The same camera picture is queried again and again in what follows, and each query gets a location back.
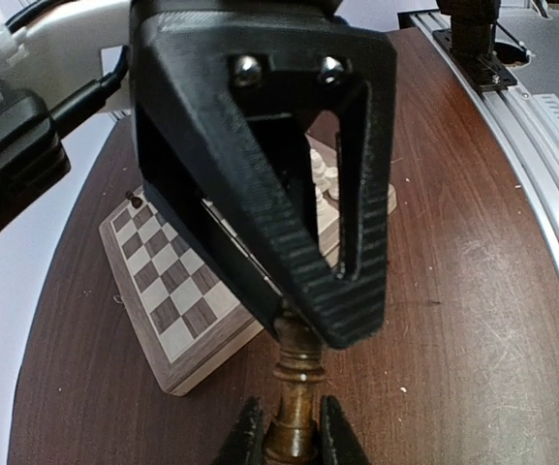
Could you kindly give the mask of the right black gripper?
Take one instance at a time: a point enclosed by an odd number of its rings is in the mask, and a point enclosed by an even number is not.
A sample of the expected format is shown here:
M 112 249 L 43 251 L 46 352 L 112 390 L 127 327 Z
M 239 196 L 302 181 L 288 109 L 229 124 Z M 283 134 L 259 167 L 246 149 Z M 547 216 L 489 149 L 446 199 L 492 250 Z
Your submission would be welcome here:
M 273 329 L 287 300 L 346 349 L 383 324 L 396 90 L 388 36 L 341 1 L 132 1 L 133 138 L 146 197 Z M 323 257 L 307 130 L 339 122 L 340 254 Z

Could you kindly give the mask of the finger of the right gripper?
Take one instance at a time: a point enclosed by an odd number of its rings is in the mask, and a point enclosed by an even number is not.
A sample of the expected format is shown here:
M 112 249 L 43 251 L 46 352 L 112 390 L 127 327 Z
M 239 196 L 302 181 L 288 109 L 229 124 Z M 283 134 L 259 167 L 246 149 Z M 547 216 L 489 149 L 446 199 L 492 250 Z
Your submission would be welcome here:
M 174 102 L 133 102 L 145 192 L 253 317 L 275 335 L 289 290 L 289 120 L 213 113 L 210 136 Z

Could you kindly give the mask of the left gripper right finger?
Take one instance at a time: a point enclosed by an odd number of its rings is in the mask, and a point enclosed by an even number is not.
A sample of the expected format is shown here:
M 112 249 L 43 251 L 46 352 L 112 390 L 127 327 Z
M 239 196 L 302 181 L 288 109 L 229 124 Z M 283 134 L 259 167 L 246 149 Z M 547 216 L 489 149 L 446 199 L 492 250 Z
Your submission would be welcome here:
M 318 436 L 319 464 L 371 464 L 338 399 L 332 395 L 321 399 Z

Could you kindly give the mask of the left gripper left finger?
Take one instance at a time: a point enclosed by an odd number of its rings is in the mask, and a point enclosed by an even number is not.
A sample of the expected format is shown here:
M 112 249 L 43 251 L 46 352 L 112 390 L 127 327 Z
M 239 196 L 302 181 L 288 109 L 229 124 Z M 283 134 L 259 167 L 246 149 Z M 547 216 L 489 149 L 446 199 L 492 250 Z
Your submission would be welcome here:
M 258 397 L 249 397 L 225 439 L 213 465 L 262 465 L 264 410 Z

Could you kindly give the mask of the dark chess piece tall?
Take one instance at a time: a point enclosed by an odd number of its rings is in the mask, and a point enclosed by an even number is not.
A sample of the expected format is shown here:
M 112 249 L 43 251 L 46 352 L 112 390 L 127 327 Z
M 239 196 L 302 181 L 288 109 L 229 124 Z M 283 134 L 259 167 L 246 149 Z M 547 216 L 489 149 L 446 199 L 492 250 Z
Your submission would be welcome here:
M 317 387 L 326 376 L 322 342 L 287 300 L 274 322 L 280 355 L 273 376 L 280 400 L 264 435 L 268 464 L 314 464 L 318 459 Z

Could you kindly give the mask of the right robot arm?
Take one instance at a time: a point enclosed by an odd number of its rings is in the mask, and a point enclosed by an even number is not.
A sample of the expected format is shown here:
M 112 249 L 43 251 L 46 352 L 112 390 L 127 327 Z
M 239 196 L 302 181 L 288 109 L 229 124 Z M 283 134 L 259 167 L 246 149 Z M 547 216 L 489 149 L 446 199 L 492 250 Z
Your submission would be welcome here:
M 38 1 L 0 16 L 0 232 L 129 109 L 147 199 L 251 314 L 383 324 L 396 53 L 335 1 Z

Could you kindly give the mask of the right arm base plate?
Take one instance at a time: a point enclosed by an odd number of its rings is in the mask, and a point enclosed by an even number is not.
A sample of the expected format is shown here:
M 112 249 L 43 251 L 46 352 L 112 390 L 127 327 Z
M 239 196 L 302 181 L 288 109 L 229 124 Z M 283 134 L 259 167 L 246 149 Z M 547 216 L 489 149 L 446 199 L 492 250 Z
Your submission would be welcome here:
M 506 90 L 517 79 L 494 52 L 499 0 L 438 0 L 450 28 L 432 32 L 433 39 L 450 57 L 477 92 Z

